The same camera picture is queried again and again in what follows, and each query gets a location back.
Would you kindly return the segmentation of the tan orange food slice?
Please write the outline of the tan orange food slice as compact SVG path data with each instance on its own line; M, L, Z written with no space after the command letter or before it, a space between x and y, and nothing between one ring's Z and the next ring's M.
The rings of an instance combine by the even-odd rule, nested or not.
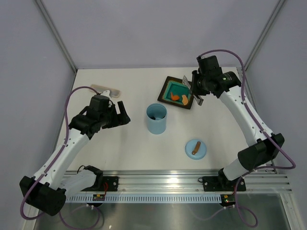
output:
M182 95L182 104L183 105L187 105L188 103L189 103L189 100L188 100L187 96L186 95Z

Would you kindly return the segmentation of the light blue cup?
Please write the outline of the light blue cup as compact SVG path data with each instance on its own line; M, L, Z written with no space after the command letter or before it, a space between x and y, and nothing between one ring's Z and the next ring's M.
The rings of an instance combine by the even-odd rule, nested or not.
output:
M150 133L160 135L166 130L167 109L160 103L153 103L146 109L146 124Z

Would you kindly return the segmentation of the orange carrot food piece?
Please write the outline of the orange carrot food piece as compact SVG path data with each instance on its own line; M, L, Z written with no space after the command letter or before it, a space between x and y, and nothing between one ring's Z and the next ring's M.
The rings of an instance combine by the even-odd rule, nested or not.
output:
M172 100L172 101L178 101L179 99L180 99L180 96L174 95L174 94L171 92L171 100Z

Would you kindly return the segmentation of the brown lid handle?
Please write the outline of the brown lid handle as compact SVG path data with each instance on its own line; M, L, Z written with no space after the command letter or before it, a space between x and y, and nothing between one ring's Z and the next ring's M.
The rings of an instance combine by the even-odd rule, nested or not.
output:
M198 141L192 151L192 155L195 155L199 151L200 146L201 146L201 142Z

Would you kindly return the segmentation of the light blue lid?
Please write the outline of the light blue lid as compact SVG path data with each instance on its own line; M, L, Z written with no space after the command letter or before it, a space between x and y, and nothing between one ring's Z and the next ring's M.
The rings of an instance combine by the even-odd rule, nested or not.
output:
M201 160L207 153L207 147L203 141L192 139L186 143L185 153L193 160Z

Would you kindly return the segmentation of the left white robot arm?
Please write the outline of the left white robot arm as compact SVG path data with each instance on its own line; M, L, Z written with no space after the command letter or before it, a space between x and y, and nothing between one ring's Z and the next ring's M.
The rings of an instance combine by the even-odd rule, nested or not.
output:
M60 212L67 198L86 189L97 191L106 188L104 173L94 166L86 166L76 175L64 180L63 176L80 150L103 129L126 125L130 118L122 101L114 104L109 91L95 92L88 106L85 106L71 121L64 116L66 132L60 145L32 176L24 176L19 185L23 194L20 206L21 216L25 204L43 213L54 216Z

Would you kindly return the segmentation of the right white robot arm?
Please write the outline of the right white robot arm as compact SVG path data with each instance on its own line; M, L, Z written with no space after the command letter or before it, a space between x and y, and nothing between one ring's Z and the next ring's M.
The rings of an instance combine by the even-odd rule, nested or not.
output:
M224 73L217 57L197 58L199 68L192 72L189 91L202 105L203 96L213 94L228 108L245 137L247 148L237 154L228 166L219 170L217 176L204 176L199 181L205 192L245 191L240 176L276 158L278 148L284 144L282 134L274 134L250 106L242 83L232 72Z

